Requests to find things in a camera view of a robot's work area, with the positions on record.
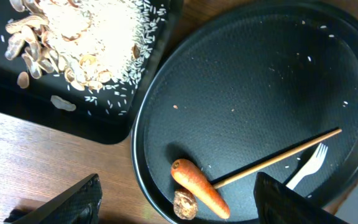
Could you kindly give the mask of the white plastic fork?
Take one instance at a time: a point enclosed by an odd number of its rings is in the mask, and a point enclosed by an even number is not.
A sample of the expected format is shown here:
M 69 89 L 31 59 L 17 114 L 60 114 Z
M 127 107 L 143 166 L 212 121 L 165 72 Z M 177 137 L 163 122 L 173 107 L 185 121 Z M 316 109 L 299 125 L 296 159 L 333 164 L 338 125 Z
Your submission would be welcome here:
M 323 165 L 327 152 L 328 152 L 327 145 L 323 143 L 319 143 L 313 155 L 306 162 L 306 164 L 286 184 L 286 187 L 289 188 L 290 190 L 294 190 L 295 187 L 301 182 L 301 180 L 304 177 L 319 171 L 319 169 Z

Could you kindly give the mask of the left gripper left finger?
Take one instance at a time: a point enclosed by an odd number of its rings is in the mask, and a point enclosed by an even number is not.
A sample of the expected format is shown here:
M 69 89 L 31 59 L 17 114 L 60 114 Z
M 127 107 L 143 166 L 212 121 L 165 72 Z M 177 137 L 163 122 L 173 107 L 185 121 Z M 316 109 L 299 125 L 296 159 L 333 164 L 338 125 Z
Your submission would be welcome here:
M 13 209 L 9 224 L 98 224 L 103 191 L 98 174 L 91 174 L 41 207 Z

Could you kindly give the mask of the rice and peanut shells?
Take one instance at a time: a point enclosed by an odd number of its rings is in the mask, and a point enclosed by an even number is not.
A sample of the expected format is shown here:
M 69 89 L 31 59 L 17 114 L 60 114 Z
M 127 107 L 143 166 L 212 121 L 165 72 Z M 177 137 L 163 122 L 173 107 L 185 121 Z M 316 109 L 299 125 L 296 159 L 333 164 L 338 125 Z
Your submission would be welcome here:
M 149 0 L 9 0 L 22 19 L 5 26 L 5 58 L 20 57 L 25 89 L 46 73 L 63 77 L 68 90 L 124 116 L 152 55 L 167 8 Z

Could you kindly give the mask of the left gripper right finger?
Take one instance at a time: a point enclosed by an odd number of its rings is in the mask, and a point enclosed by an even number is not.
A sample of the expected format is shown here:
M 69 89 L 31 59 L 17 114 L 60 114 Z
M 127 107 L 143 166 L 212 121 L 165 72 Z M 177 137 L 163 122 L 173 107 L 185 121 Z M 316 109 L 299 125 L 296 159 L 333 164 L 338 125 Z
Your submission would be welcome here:
M 254 199 L 261 224 L 347 224 L 265 172 L 257 173 Z

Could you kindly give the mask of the wooden chopstick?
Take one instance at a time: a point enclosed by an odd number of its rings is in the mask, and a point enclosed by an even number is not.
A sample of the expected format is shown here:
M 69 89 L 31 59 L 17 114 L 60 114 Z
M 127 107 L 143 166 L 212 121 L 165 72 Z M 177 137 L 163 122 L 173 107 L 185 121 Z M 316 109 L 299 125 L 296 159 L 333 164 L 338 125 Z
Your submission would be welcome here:
M 275 157 L 273 157 L 273 158 L 271 158 L 269 160 L 266 160 L 266 161 L 263 161 L 263 162 L 260 162 L 260 163 L 258 163 L 256 165 L 254 165 L 254 166 L 251 166 L 250 168 L 248 168 L 246 170 L 243 170 L 242 172 L 240 172 L 238 174 L 230 175 L 229 177 L 223 179 L 222 181 L 214 184 L 213 187 L 215 189 L 218 189 L 218 188 L 223 187 L 223 186 L 225 186 L 227 184 L 235 182 L 235 181 L 237 181 L 237 180 L 239 180 L 239 179 L 241 179 L 241 178 L 243 178 L 243 177 L 245 177 L 245 176 L 247 176 L 249 174 L 252 174 L 252 173 L 257 172 L 258 170 L 261 170 L 261 169 L 263 169 L 263 168 L 265 168 L 267 166 L 270 166 L 270 165 L 272 165 L 274 163 L 282 161 L 282 160 L 284 160 L 284 159 L 286 159 L 286 158 L 288 158 L 288 157 L 290 157 L 290 156 L 292 156 L 294 154 L 297 154 L 297 153 L 299 153 L 299 152 L 301 152 L 301 151 L 303 151 L 303 150 L 305 150 L 305 149 L 307 149 L 307 148 L 309 148 L 311 146 L 314 146 L 315 144 L 320 143 L 320 142 L 322 142 L 322 141 L 324 141 L 324 140 L 326 140 L 328 138 L 331 138 L 331 137 L 333 137 L 333 136 L 335 136 L 335 135 L 337 135 L 337 134 L 339 134 L 341 132 L 342 132 L 342 129 L 335 129 L 334 131 L 326 133 L 326 134 L 324 134 L 324 135 L 322 135 L 322 136 L 320 136 L 318 138 L 314 138 L 314 139 L 312 139 L 312 140 L 310 140 L 310 141 L 308 141 L 308 142 L 306 142 L 304 144 L 301 144 L 301 145 L 299 145 L 299 146 L 297 146 L 297 147 L 295 147 L 293 149 L 287 150 L 287 151 L 285 151 L 285 152 L 283 152 L 283 153 L 281 153 L 281 154 L 279 154 L 279 155 L 277 155 L 277 156 L 275 156 Z

